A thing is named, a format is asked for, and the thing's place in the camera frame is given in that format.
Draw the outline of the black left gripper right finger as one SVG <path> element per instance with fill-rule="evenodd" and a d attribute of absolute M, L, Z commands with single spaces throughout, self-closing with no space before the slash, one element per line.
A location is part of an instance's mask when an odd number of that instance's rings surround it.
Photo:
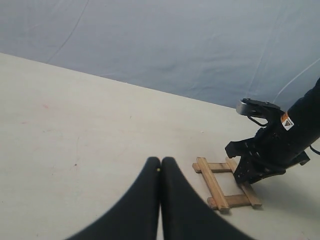
<path fill-rule="evenodd" d="M 252 239 L 209 208 L 173 157 L 161 162 L 161 216 L 165 240 Z"/>

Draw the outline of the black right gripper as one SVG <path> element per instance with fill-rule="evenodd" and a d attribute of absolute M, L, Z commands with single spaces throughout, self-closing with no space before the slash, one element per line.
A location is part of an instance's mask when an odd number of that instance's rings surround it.
<path fill-rule="evenodd" d="M 254 137 L 231 141 L 225 151 L 229 158 L 240 157 L 233 173 L 236 183 L 253 184 L 308 163 L 305 150 L 319 137 L 320 122 L 314 116 L 285 114 L 260 128 Z"/>

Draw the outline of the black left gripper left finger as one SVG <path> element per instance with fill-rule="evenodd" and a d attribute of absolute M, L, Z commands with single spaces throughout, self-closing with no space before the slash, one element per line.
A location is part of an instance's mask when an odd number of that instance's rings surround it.
<path fill-rule="evenodd" d="M 155 240 L 160 207 L 161 162 L 149 157 L 140 174 L 104 215 L 69 240 Z"/>

